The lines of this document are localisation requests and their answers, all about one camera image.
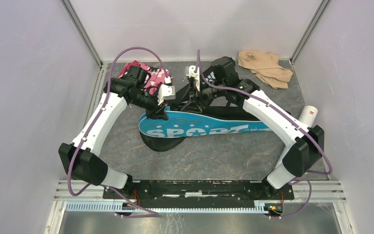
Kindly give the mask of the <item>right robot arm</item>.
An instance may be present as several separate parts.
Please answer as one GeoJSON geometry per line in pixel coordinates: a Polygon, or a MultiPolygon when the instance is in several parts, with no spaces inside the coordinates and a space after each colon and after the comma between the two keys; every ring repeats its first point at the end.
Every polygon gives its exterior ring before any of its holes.
{"type": "Polygon", "coordinates": [[[238,101],[244,111],[263,122],[285,144],[285,154],[274,170],[262,180],[262,194],[266,198],[276,198],[284,185],[311,172],[312,165],[325,158],[324,130],[318,125],[311,127],[292,117],[255,82],[239,78],[232,58],[218,59],[218,64],[214,64],[208,71],[213,73],[211,79],[204,76],[200,64],[185,68],[185,75],[193,82],[194,91],[203,93],[205,90],[201,84],[205,83],[210,89],[210,95],[226,95],[231,101],[238,101]]]}

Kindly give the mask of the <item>black Crossway racket cover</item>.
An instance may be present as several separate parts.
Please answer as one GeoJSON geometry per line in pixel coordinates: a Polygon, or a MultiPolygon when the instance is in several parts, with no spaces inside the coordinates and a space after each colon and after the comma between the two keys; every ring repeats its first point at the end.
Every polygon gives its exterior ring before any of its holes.
{"type": "MultiPolygon", "coordinates": [[[[235,61],[232,58],[221,57],[214,60],[211,66],[204,71],[204,77],[205,79],[201,80],[200,91],[195,89],[194,82],[191,81],[176,92],[176,98],[169,102],[168,107],[174,107],[176,105],[182,107],[183,98],[188,96],[199,97],[203,110],[210,106],[238,107],[240,103],[239,95],[233,91],[228,91],[229,95],[227,97],[203,98],[201,96],[201,91],[206,87],[238,87],[241,80],[239,79],[238,73],[235,71],[235,61]]],[[[143,135],[141,132],[140,136],[150,149],[157,152],[168,151],[185,139],[185,137],[170,139],[149,137],[143,135]]]]}

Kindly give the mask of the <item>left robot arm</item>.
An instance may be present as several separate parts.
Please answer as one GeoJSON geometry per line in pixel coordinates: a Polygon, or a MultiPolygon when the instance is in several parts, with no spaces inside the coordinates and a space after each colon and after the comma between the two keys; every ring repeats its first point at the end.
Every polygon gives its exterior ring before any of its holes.
{"type": "Polygon", "coordinates": [[[115,188],[121,198],[133,194],[132,176],[111,168],[99,154],[116,119],[129,104],[154,112],[163,107],[160,86],[169,87],[171,78],[165,68],[154,68],[134,61],[128,63],[118,77],[110,75],[101,102],[81,132],[71,143],[62,143],[58,153],[67,174],[68,189],[72,193],[72,179],[88,185],[115,188]]]}

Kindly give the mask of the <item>blue Sport racket cover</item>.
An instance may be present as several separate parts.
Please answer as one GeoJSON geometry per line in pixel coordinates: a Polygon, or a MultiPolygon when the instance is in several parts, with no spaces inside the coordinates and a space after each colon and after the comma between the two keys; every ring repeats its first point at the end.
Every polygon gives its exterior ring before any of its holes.
{"type": "Polygon", "coordinates": [[[216,134],[257,133],[271,131],[265,122],[267,114],[242,107],[210,106],[201,113],[186,112],[181,106],[166,107],[166,119],[148,118],[143,114],[138,122],[140,132],[156,138],[199,137],[216,134]]]}

